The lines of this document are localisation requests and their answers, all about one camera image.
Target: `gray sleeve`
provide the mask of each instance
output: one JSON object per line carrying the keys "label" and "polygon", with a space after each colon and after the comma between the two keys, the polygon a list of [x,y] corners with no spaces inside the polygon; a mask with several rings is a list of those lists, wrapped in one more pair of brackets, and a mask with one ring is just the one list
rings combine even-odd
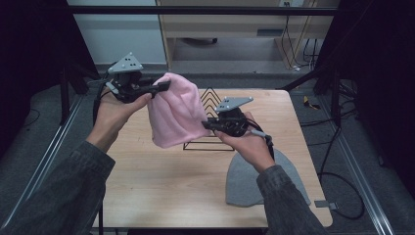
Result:
{"label": "gray sleeve", "polygon": [[0,234],[89,234],[114,165],[83,142],[45,177]]}
{"label": "gray sleeve", "polygon": [[328,234],[280,165],[256,180],[264,199],[268,234]]}

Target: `wooden tabletop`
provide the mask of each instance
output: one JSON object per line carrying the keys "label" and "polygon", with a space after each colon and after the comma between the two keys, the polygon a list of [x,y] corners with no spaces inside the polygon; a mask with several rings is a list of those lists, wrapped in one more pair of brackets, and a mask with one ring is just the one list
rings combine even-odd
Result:
{"label": "wooden tabletop", "polygon": [[[215,91],[221,99],[254,98],[241,110],[253,114],[273,137],[274,147],[296,166],[311,210],[330,226],[329,210],[313,203],[325,197],[290,95],[281,90]],[[267,227],[263,205],[238,208],[225,203],[226,173],[235,152],[184,151],[182,145],[162,149],[152,141],[146,108],[130,118],[109,155],[116,164],[107,181],[105,227]]]}

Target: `hand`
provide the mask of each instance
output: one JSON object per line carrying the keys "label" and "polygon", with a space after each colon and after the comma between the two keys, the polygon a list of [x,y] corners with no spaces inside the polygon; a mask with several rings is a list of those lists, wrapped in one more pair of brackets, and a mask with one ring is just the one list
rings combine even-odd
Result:
{"label": "hand", "polygon": [[111,145],[116,141],[119,131],[128,122],[128,119],[137,111],[147,105],[152,98],[151,94],[145,94],[137,98],[133,103],[120,102],[110,90],[104,89],[98,110],[95,125],[86,141],[95,145],[107,153]]}
{"label": "hand", "polygon": [[[247,112],[244,115],[246,118],[254,120],[251,113]],[[249,131],[241,137],[232,137],[221,131],[214,131],[214,133],[223,143],[236,149],[259,173],[275,165],[269,154],[268,146],[262,137],[254,135]]]}

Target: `white wall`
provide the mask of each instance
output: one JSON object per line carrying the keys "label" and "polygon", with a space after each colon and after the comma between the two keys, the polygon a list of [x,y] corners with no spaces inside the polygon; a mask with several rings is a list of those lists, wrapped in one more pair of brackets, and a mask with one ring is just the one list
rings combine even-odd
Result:
{"label": "white wall", "polygon": [[[68,0],[81,6],[155,6],[155,0]],[[74,15],[96,65],[132,52],[141,64],[166,65],[156,15]]]}

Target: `person's left hand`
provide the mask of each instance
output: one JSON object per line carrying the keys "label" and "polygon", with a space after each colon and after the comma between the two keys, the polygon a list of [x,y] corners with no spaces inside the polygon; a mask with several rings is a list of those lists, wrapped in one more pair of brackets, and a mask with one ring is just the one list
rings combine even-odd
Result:
{"label": "person's left hand", "polygon": [[95,125],[86,141],[95,145],[107,153],[111,145],[116,141],[118,132],[128,122],[128,119],[137,111],[142,109],[151,100],[151,94],[140,96],[130,104],[120,102],[110,90],[104,89],[98,110]]}

